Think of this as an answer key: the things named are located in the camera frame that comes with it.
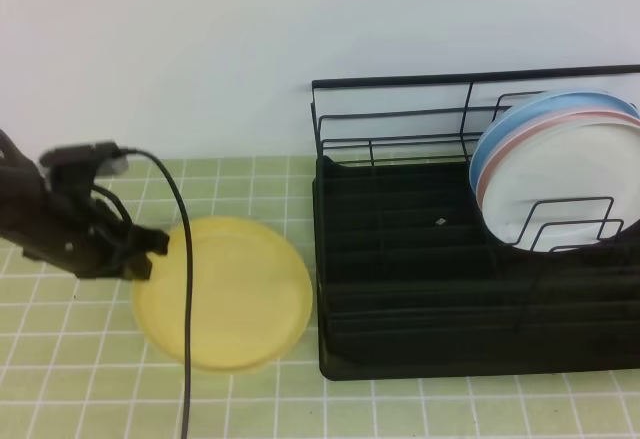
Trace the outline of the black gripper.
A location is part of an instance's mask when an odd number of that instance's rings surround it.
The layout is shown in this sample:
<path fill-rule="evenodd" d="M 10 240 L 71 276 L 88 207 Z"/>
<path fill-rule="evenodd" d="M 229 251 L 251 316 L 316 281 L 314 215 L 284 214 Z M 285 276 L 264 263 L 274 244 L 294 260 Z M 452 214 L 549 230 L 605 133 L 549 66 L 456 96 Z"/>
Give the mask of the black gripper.
<path fill-rule="evenodd" d="M 152 262 L 144 253 L 166 255 L 169 235 L 161 229 L 132 226 L 90 194 L 61 194 L 46 187 L 30 160 L 1 161 L 1 237 L 34 261 L 49 263 L 81 279 L 150 279 Z"/>

